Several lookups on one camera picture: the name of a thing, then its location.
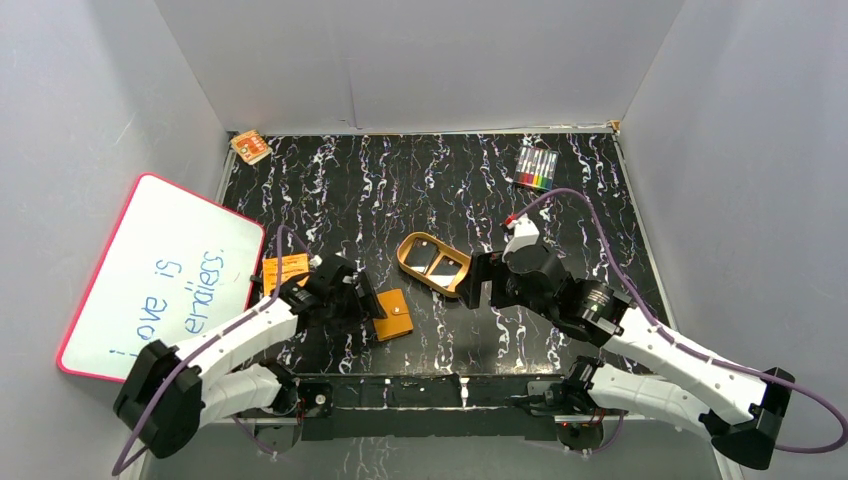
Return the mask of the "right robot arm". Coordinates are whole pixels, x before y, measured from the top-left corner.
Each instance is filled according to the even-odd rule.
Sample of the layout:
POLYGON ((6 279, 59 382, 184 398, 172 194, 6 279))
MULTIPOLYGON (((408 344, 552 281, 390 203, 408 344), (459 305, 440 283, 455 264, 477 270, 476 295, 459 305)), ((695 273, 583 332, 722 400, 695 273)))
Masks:
POLYGON ((652 324, 627 295, 573 277, 544 245, 473 255, 457 285, 468 308, 479 306, 485 282, 491 285, 492 307, 525 307, 567 337, 634 360, 655 374, 633 375, 581 356, 559 385, 531 388, 519 406, 533 413, 633 412, 690 430, 742 466, 770 466, 791 396, 786 386, 791 374, 772 368, 762 380, 758 372, 721 367, 721 358, 706 350, 686 353, 681 336, 652 324))

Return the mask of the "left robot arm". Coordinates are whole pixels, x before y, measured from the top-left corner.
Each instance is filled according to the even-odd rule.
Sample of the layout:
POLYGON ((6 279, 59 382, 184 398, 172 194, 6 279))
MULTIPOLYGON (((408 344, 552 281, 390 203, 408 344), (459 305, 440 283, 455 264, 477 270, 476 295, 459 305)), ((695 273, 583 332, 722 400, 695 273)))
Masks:
POLYGON ((222 325, 168 345, 145 345, 113 405, 115 415, 154 456, 182 449, 202 427, 252 409, 275 416, 300 410, 299 379, 274 360, 247 366, 266 348, 315 327, 382 319, 371 278, 338 255, 281 281, 222 325))

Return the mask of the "orange leather card holder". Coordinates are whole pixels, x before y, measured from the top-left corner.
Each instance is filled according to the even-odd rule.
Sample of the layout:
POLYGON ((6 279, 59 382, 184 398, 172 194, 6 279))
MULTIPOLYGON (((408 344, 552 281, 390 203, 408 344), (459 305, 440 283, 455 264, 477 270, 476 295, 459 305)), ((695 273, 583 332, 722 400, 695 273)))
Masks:
POLYGON ((373 319, 378 341, 387 342, 410 334, 414 330, 410 310, 401 289, 379 293, 377 300, 384 311, 382 317, 373 319))

